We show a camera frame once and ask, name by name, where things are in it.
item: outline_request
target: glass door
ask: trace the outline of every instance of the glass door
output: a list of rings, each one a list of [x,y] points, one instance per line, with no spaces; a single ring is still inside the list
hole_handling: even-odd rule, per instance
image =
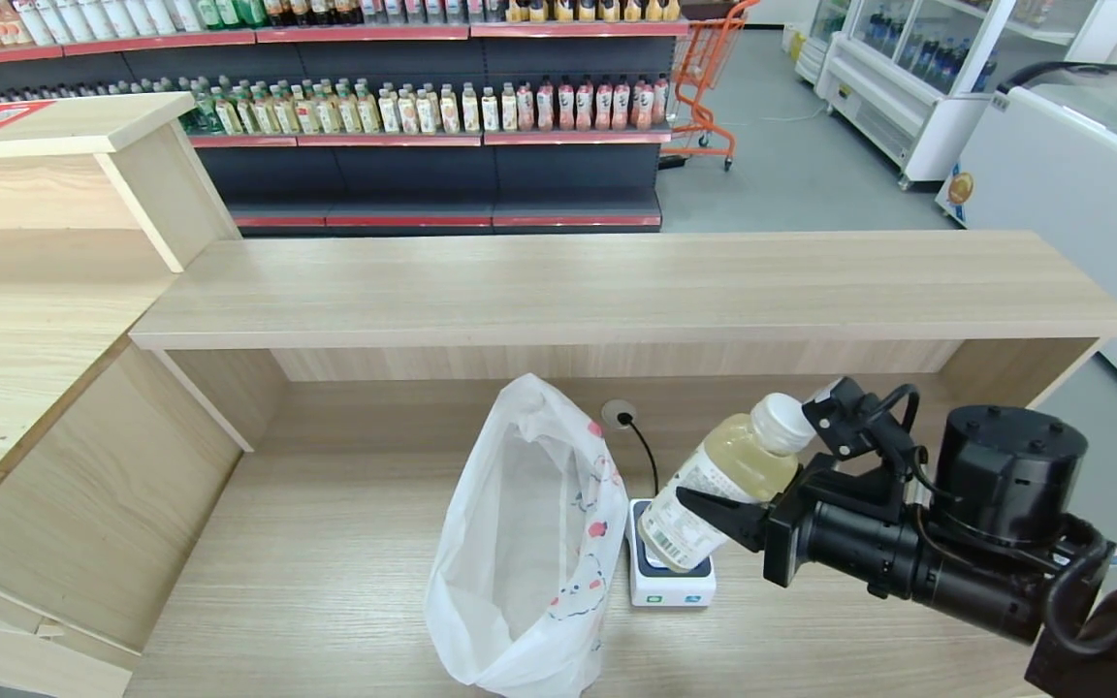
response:
[[[1067,59],[1069,46],[1089,21],[1096,3],[1098,0],[1016,0],[972,92],[993,92],[1003,79],[1035,63]]]
[[[810,40],[829,44],[830,36],[842,29],[850,6],[851,0],[821,0],[817,17],[812,18],[812,31],[808,32]]]
[[[991,4],[990,0],[922,0],[906,35],[886,48],[904,70],[937,92],[953,92]]]

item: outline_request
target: wooden countertop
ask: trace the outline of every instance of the wooden countertop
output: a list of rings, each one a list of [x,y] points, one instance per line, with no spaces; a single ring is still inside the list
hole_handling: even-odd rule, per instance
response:
[[[941,434],[949,398],[923,390],[920,438]],[[708,429],[768,390],[823,379],[555,381],[585,412],[623,392],[663,477]],[[865,380],[884,393],[904,376]],[[438,662],[422,618],[447,504],[505,381],[295,384],[256,453],[231,475],[174,585],[128,698],[484,695]],[[630,494],[648,466],[630,432],[609,432]],[[930,447],[936,448],[936,442]],[[612,584],[604,667],[590,697],[1037,695],[1030,649],[925,606],[870,596],[808,565],[790,589],[761,579],[739,548],[715,556],[704,611],[634,610],[626,560]]]
[[[58,99],[0,128],[0,157],[115,153],[193,104],[182,92]]]
[[[173,278],[143,236],[0,231],[0,480]]]
[[[145,348],[1117,335],[1030,232],[540,235],[217,242]]]

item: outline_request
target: robotic arm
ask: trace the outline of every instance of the robotic arm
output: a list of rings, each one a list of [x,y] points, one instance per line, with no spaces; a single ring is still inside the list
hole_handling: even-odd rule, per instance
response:
[[[891,408],[906,399],[903,422]],[[1089,442],[1023,408],[965,407],[947,415],[936,476],[913,441],[919,393],[879,401],[850,377],[804,405],[830,453],[812,457],[770,504],[679,488],[680,504],[748,551],[764,577],[789,586],[803,562],[863,580],[869,593],[932,606],[997,635],[1032,643],[1025,680],[1058,698],[1117,695],[1117,592],[1090,615],[1114,544],[1067,513]],[[873,451],[860,476],[839,460]],[[930,505],[905,504],[917,480]]]

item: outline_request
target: gray floor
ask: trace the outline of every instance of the gray floor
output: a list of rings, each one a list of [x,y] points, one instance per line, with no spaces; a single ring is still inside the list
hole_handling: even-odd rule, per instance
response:
[[[710,94],[719,122],[738,136],[729,173],[697,157],[658,175],[668,232],[932,230],[953,227],[932,191],[899,191],[894,165],[821,102],[779,49],[776,31],[747,31]],[[1078,371],[1043,410],[1090,440],[1071,510],[1117,541],[1117,374],[1102,361]],[[1117,586],[1117,570],[1107,582]],[[0,698],[27,694],[0,689]]]

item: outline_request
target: chest freezer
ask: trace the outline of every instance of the chest freezer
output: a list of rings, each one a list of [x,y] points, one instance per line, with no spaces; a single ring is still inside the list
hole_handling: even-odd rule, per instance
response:
[[[1117,66],[1047,63],[999,85],[937,202],[965,227],[1037,231],[1117,297]],[[1117,370],[1117,340],[1102,353]]]

